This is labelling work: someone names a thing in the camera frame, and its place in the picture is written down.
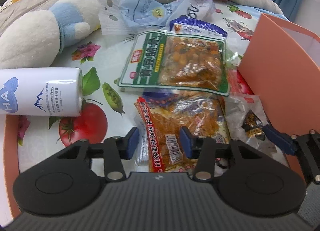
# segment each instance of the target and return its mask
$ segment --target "green snack bag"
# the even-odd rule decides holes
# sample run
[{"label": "green snack bag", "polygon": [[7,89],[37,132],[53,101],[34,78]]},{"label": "green snack bag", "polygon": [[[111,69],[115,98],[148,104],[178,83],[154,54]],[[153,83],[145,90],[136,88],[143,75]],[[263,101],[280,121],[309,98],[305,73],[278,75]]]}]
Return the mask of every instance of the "green snack bag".
[{"label": "green snack bag", "polygon": [[138,34],[120,87],[167,88],[227,96],[224,39],[154,30]]}]

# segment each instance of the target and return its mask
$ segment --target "plastic bag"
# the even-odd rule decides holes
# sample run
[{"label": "plastic bag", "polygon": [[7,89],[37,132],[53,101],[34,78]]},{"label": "plastic bag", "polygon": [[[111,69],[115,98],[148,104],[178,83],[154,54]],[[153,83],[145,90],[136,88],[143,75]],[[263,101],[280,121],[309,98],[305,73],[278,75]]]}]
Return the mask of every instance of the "plastic bag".
[{"label": "plastic bag", "polygon": [[223,115],[221,108],[220,97],[215,95],[208,95],[203,92],[194,91],[178,91],[178,90],[168,90],[168,89],[151,89],[150,92],[144,91],[142,97],[146,100],[147,104],[151,108],[157,108],[158,106],[168,108],[169,106],[175,106],[180,100],[189,100],[195,96],[199,97],[210,97],[215,101],[220,103],[217,107],[217,124],[219,130],[216,134],[211,137],[215,139],[218,143],[229,143],[229,133],[226,120]]},{"label": "plastic bag", "polygon": [[139,142],[135,152],[135,165],[137,171],[145,171],[149,166],[148,138],[145,123],[139,113],[132,116],[139,129]]},{"label": "plastic bag", "polygon": [[197,160],[189,160],[180,146],[180,127],[186,126],[195,136],[208,136],[228,143],[219,101],[210,94],[191,92],[167,107],[150,105],[139,98],[136,107],[148,132],[151,172],[192,171]]},{"label": "plastic bag", "polygon": [[155,30],[135,38],[120,87],[206,91],[228,95],[225,41]]},{"label": "plastic bag", "polygon": [[146,28],[167,27],[180,16],[203,20],[214,10],[212,0],[176,0],[161,4],[155,0],[99,0],[103,35],[140,33]]},{"label": "plastic bag", "polygon": [[268,124],[259,97],[236,94],[224,98],[224,101],[230,137],[259,149],[267,139],[262,127]]},{"label": "plastic bag", "polygon": [[200,35],[213,38],[226,38],[228,35],[222,28],[214,24],[186,17],[170,21],[170,30],[177,34]]}]

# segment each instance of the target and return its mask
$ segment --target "metal screw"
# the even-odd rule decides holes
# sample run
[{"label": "metal screw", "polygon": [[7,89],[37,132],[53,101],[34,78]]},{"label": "metal screw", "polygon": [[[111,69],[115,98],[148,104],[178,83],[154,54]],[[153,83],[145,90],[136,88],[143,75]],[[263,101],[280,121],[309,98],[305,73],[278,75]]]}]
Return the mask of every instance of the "metal screw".
[{"label": "metal screw", "polygon": [[162,180],[163,178],[164,178],[164,177],[161,176],[161,175],[158,175],[158,176],[155,177],[156,180]]},{"label": "metal screw", "polygon": [[206,171],[199,171],[196,173],[196,178],[201,180],[208,180],[211,178],[211,174]]},{"label": "metal screw", "polygon": [[123,177],[123,174],[119,171],[112,171],[112,172],[109,172],[107,175],[107,178],[112,180],[118,180],[118,179],[121,179],[122,177]]}]

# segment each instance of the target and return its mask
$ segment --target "ha logo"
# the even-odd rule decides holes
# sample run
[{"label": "ha logo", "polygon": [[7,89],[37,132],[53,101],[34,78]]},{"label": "ha logo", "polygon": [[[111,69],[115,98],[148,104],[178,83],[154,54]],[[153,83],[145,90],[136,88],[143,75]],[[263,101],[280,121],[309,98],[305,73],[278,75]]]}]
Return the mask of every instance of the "ha logo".
[{"label": "ha logo", "polygon": [[13,77],[3,84],[0,90],[0,109],[8,113],[18,111],[18,103],[14,92],[18,88],[18,79]]}]

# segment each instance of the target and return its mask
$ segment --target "blue plastic bag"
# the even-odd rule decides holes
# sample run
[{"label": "blue plastic bag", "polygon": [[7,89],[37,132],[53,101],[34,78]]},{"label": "blue plastic bag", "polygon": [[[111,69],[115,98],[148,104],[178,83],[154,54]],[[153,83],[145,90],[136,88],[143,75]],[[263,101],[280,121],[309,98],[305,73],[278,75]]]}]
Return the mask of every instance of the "blue plastic bag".
[{"label": "blue plastic bag", "polygon": [[214,11],[212,0],[176,0],[161,4],[155,0],[120,0],[119,9],[127,25],[134,32],[148,27],[169,28],[169,23],[180,16],[203,20]]},{"label": "blue plastic bag", "polygon": [[226,38],[228,33],[221,27],[198,19],[180,17],[170,21],[171,31],[184,35],[202,35],[207,37]]}]

